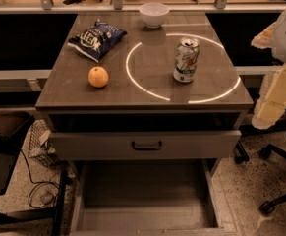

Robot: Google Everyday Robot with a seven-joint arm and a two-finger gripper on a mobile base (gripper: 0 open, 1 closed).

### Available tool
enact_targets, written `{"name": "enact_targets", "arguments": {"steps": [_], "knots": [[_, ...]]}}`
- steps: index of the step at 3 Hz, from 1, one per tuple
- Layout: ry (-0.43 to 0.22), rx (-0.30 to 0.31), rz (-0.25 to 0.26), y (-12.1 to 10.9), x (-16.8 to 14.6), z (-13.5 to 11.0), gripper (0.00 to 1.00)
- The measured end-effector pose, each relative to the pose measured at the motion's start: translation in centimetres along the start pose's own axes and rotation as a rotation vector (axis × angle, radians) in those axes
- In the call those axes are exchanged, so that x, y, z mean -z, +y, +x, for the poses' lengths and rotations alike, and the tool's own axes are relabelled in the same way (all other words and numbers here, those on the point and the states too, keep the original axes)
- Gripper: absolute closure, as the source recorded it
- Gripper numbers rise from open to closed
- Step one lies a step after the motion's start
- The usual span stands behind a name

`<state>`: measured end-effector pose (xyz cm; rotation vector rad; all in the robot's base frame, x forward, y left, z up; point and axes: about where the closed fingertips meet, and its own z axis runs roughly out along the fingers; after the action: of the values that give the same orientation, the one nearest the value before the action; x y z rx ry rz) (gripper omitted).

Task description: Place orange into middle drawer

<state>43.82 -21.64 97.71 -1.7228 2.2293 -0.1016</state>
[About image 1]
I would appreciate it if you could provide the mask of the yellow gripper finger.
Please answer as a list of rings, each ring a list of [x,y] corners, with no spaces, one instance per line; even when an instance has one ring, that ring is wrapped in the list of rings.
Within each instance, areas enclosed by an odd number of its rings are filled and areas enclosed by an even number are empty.
[[[275,27],[275,23],[272,23],[266,29],[264,29],[261,33],[255,36],[251,42],[251,46],[258,48],[258,49],[270,48],[274,27]]]
[[[263,77],[252,125],[261,130],[273,126],[286,111],[286,67]]]

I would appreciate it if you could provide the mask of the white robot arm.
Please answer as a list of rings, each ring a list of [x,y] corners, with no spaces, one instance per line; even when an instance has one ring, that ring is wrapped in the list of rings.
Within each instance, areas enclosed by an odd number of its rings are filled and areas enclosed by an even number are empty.
[[[263,78],[260,98],[254,109],[252,125],[257,129],[268,129],[286,110],[286,9],[275,23],[254,37],[252,46],[271,48],[272,56],[285,64],[285,67]]]

